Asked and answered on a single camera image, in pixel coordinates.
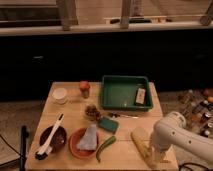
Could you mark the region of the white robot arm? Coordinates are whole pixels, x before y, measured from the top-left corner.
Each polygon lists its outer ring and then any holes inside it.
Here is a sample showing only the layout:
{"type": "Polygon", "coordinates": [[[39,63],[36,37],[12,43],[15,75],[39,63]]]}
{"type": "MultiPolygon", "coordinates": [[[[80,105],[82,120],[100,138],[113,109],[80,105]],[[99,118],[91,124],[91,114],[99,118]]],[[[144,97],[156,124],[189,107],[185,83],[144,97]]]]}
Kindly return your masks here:
{"type": "Polygon", "coordinates": [[[213,164],[213,140],[190,132],[185,127],[185,117],[172,111],[154,124],[150,144],[158,152],[166,152],[171,145],[176,145],[213,164]]]}

